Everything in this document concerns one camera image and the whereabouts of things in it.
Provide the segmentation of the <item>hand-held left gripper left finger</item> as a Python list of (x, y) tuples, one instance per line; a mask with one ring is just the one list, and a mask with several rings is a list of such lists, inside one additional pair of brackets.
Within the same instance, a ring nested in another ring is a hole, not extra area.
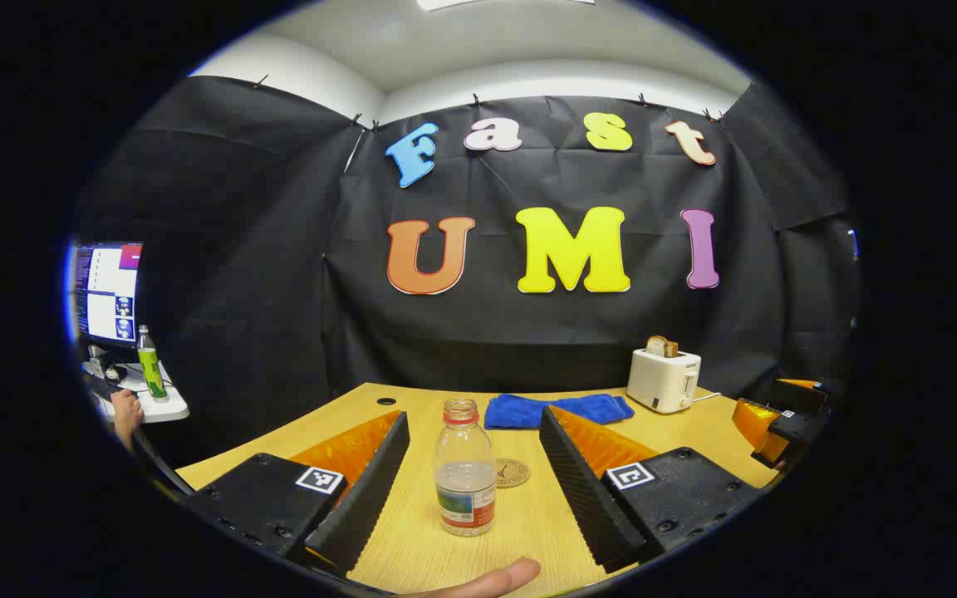
[(189, 508), (259, 550), (343, 576), (356, 567), (410, 446), (390, 411), (292, 458), (258, 452), (189, 495)]

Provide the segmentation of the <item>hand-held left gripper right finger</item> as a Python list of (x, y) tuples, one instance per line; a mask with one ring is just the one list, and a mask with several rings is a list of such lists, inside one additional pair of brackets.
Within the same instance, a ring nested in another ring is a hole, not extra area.
[(691, 544), (765, 494), (694, 448), (655, 452), (557, 406), (543, 409), (539, 439), (607, 574)]

